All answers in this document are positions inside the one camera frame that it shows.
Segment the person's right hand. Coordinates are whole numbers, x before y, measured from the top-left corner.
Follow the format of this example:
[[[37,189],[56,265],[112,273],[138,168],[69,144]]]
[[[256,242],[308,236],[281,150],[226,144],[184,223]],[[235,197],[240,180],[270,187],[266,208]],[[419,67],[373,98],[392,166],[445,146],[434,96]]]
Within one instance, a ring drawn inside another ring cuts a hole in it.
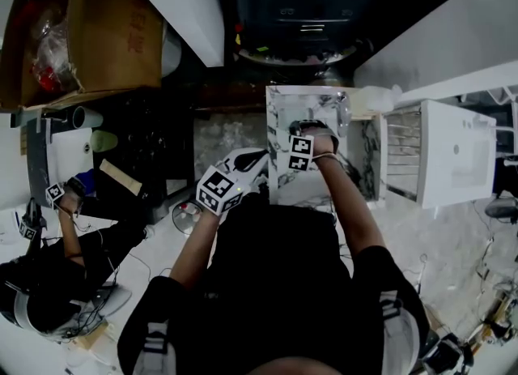
[[[313,157],[314,160],[321,158],[336,158],[333,138],[328,135],[318,135],[314,137]]]

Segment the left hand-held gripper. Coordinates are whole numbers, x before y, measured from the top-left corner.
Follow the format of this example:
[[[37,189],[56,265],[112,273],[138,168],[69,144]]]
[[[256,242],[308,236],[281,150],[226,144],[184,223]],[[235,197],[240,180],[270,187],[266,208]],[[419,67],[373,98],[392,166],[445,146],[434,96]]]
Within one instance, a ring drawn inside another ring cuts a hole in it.
[[[268,151],[243,147],[231,151],[219,166],[211,165],[197,184],[196,200],[215,215],[237,207],[253,182],[268,174]]]

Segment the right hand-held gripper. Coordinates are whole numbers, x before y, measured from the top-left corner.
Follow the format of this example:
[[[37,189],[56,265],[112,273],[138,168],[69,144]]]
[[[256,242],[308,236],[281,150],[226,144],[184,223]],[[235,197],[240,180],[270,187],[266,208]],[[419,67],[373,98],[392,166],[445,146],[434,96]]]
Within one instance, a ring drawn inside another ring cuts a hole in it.
[[[328,135],[333,138],[336,158],[339,140],[336,134],[322,121],[302,120],[293,121],[289,126],[290,148],[288,168],[296,171],[308,171],[313,157],[314,137]]]

